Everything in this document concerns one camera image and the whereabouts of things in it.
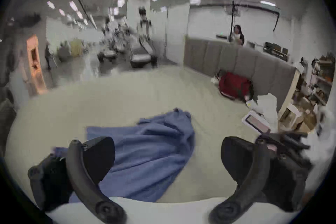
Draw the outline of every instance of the white partition wall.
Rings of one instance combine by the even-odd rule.
[[[189,3],[168,8],[166,57],[179,65],[183,65],[189,8]]]
[[[233,25],[240,25],[247,41],[262,45],[267,41],[278,44],[292,52],[291,21],[279,18],[273,32],[277,15],[252,9],[239,8],[240,16],[233,18]],[[231,28],[231,15],[223,7],[191,8],[189,15],[188,36],[205,39],[216,39],[216,34],[228,35]]]

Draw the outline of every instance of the metal pole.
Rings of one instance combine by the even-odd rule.
[[[229,42],[232,40],[232,27],[233,27],[233,13],[235,11],[235,2],[232,1],[232,15],[231,15],[231,29],[230,29],[230,37],[229,37]]]

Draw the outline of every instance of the white wall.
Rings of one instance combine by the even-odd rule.
[[[307,81],[312,72],[311,62],[335,47],[335,27],[323,0],[310,0],[301,19],[298,56],[308,60]]]
[[[234,17],[234,25],[240,25],[247,41],[263,45],[266,41],[293,50],[291,21],[280,17],[273,32],[277,16],[261,10],[238,8],[240,17]],[[231,16],[222,7],[191,8],[188,22],[188,36],[216,39],[216,34],[230,33]]]
[[[179,65],[183,65],[189,10],[189,3],[168,8],[166,58]]]
[[[153,12],[148,14],[148,19],[152,21],[152,40],[156,52],[159,57],[163,57],[166,45],[166,27],[167,27],[167,12]]]
[[[74,38],[81,39],[85,42],[99,42],[103,37],[102,31],[96,29],[86,29],[79,31],[65,25],[60,20],[54,20],[47,17],[46,22],[46,39],[50,43],[50,50],[56,51],[61,42],[72,41]]]

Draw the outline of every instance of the upholstered headboard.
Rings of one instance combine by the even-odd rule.
[[[295,67],[274,56],[223,41],[190,39],[185,42],[184,65],[205,75],[218,70],[233,72],[250,79],[254,94],[273,94],[279,111],[291,87]]]

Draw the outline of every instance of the equipment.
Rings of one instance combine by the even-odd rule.
[[[144,7],[139,7],[139,15],[141,20],[136,27],[137,34],[133,36],[129,46],[131,66],[133,68],[143,67],[147,63],[151,63],[154,67],[157,65],[158,58],[155,55],[153,42],[149,36],[152,22],[147,20]]]
[[[283,52],[281,52],[281,47],[277,44],[272,44],[270,42],[265,42],[263,51],[271,54],[281,60],[284,60],[285,62],[288,61],[288,55],[287,53],[285,53],[286,51],[288,52],[288,50],[286,48],[283,49]]]

